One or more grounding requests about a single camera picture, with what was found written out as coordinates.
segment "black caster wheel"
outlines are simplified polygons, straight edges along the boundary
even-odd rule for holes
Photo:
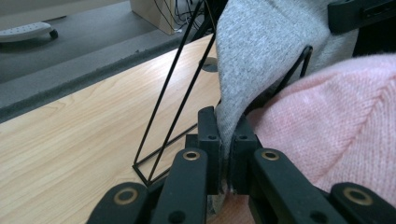
[[[56,39],[58,38],[58,31],[56,31],[55,29],[53,29],[53,31],[49,32],[49,35],[52,39]]]

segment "knitted garment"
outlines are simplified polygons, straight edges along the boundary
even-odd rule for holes
[[[323,69],[247,118],[263,147],[284,152],[313,185],[357,183],[396,206],[396,54]],[[209,220],[254,223],[248,197],[228,195]]]
[[[225,159],[243,111],[286,75],[305,46],[314,48],[308,74],[351,57],[358,31],[331,35],[330,2],[228,1],[217,27],[221,104],[216,113]]]

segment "pink knit fabric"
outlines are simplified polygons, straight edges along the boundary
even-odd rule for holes
[[[323,69],[248,119],[262,145],[283,151],[315,186],[329,191],[335,183],[353,182],[396,206],[395,54]],[[226,200],[221,213],[237,214],[239,222],[220,213],[212,223],[252,222],[247,197],[233,200],[239,208]]]

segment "floor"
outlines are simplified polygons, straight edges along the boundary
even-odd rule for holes
[[[134,14],[129,1],[46,22],[57,39],[0,48],[0,122],[176,49],[184,35],[165,34]]]

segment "gray fabric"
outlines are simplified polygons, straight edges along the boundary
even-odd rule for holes
[[[221,104],[216,113],[226,161],[245,108],[290,70],[306,45],[314,48],[307,74],[351,57],[358,31],[330,33],[330,2],[229,0],[217,28]]]

